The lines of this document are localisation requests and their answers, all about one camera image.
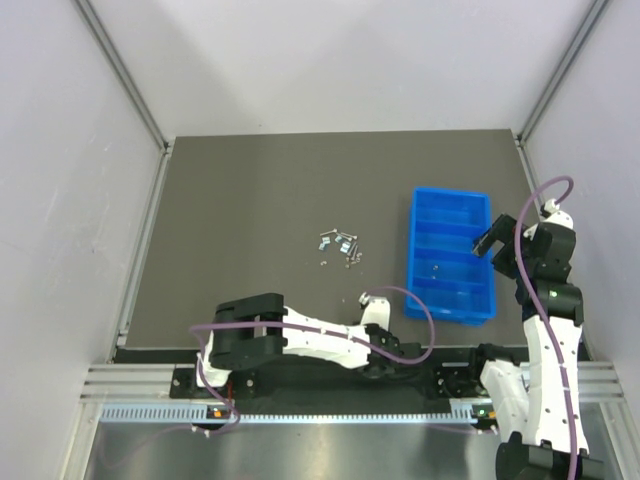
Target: metal corner post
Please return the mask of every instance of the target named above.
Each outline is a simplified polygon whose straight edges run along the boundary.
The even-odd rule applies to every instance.
[[[522,132],[517,135],[517,139],[523,146],[531,137],[531,134],[538,125],[542,115],[549,107],[549,104],[562,85],[562,82],[565,80],[572,65],[580,55],[580,52],[582,52],[587,40],[593,33],[598,21],[602,18],[609,3],[611,3],[611,0],[593,0],[591,3],[591,6],[582,19],[576,34],[573,36],[569,46],[562,55],[560,62],[553,71],[551,78],[547,82],[540,98],[538,98],[538,101],[533,107],[533,110],[527,117],[527,121],[524,124]]]
[[[82,19],[85,21],[89,30],[91,31],[96,43],[105,54],[111,69],[118,78],[118,81],[122,85],[127,97],[131,101],[142,122],[149,130],[149,134],[153,137],[154,141],[158,144],[161,150],[167,150],[169,147],[169,141],[163,135],[158,123],[151,114],[149,107],[145,103],[140,90],[136,86],[131,74],[127,70],[122,57],[118,53],[113,41],[109,37],[104,25],[102,24],[98,13],[96,12],[90,0],[72,0]]]

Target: metal frame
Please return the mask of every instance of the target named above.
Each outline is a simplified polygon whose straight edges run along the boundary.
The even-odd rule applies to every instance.
[[[114,74],[120,81],[125,94],[144,122],[149,134],[162,152],[162,158],[151,189],[147,211],[138,236],[134,261],[125,288],[120,314],[115,328],[115,335],[113,336],[111,349],[109,351],[110,356],[108,358],[112,358],[116,349],[123,347],[126,343],[126,335],[131,322],[131,315],[140,285],[142,269],[149,248],[164,182],[166,180],[172,148],[142,98],[140,91],[135,85],[131,74],[109,37],[91,1],[72,0],[72,2],[77,7],[79,14],[91,31],[96,43],[104,53]],[[610,0],[593,0],[580,27],[577,29],[576,34],[563,53],[535,107],[528,116],[523,130],[515,135],[515,143],[521,156],[527,181],[532,190],[535,189],[538,182],[526,149],[527,141],[552,102],[560,85],[565,80],[571,66],[583,50],[589,36],[595,29],[597,22],[603,16],[609,3]],[[174,401],[169,399],[173,369],[178,366],[181,365],[104,364],[92,366],[89,369],[79,401],[73,426],[73,436],[69,443],[59,478],[84,478],[90,452],[95,441],[98,423],[101,420],[108,421],[108,418],[113,420],[114,415],[117,416],[119,414],[117,411],[114,411],[113,408],[129,406],[130,410],[128,410],[128,414],[130,416],[127,418],[127,413],[123,413],[124,420],[137,421],[140,419],[140,415],[144,416],[143,407],[145,405],[149,411],[163,407],[169,410],[179,410],[180,407],[187,406],[189,412],[198,412],[203,405],[218,405],[218,402],[214,400],[185,402],[184,400]],[[624,399],[624,393],[615,374],[613,365],[608,362],[580,363],[579,388],[582,401],[600,404],[607,431],[624,478],[640,477],[640,437],[638,436],[631,413]],[[468,423],[469,419],[464,413],[459,412],[464,412],[470,405],[484,404],[486,402],[487,399],[452,400],[452,412],[458,412],[461,417],[456,418],[456,421],[459,422],[463,420]],[[103,416],[105,411],[111,413]],[[255,417],[255,421],[261,420],[259,418],[260,416]],[[301,421],[300,418],[280,418],[280,416],[269,416],[266,419],[263,418],[263,420],[269,422]],[[314,418],[312,420],[315,422],[324,421],[332,423],[341,420],[353,421],[354,419]],[[429,422],[433,419],[423,416],[393,416],[392,418],[384,419],[385,422],[389,420],[391,423],[402,423],[415,421]]]

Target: white backdrop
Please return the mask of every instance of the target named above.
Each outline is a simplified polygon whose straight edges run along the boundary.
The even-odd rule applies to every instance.
[[[50,479],[159,154],[72,2],[2,2],[0,45],[0,465]]]
[[[165,135],[522,128],[582,0],[93,0]]]
[[[611,2],[530,140],[537,177],[576,180],[566,201],[589,337],[640,422],[640,4]]]

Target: blue bin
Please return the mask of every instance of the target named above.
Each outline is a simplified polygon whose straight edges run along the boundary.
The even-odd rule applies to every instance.
[[[409,227],[407,289],[434,318],[482,325],[496,314],[490,255],[471,253],[473,240],[491,226],[489,196],[442,188],[416,188]],[[404,313],[426,319],[407,297]]]

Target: gray mat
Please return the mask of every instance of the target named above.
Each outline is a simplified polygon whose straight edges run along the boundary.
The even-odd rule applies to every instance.
[[[194,346],[187,328],[210,322],[218,303],[269,291],[309,316],[359,321],[362,291],[406,283],[417,186],[486,192],[494,218],[515,216],[530,192],[507,130],[178,138],[127,347]],[[318,251],[333,227],[360,237],[354,268],[335,245]],[[525,343],[515,284],[496,282],[497,317],[437,322],[438,345]],[[426,323],[391,299],[391,331],[426,343]]]

